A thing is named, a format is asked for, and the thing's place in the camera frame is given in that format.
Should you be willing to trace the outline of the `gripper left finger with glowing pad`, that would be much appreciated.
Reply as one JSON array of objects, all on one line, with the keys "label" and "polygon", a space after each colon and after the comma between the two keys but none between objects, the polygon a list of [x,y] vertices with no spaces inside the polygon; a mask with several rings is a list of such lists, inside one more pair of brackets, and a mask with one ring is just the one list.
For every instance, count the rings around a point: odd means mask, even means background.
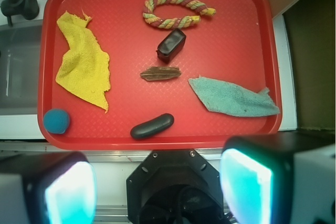
[{"label": "gripper left finger with glowing pad", "polygon": [[81,152],[1,157],[1,223],[93,223],[95,170]]}]

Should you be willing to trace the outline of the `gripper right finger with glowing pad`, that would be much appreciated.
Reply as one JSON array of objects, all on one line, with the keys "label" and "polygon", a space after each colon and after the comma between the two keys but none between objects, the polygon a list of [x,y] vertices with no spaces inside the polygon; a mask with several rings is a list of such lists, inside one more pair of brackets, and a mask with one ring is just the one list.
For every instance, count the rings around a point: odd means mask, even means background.
[{"label": "gripper right finger with glowing pad", "polygon": [[219,177],[238,223],[335,223],[333,134],[233,136]]}]

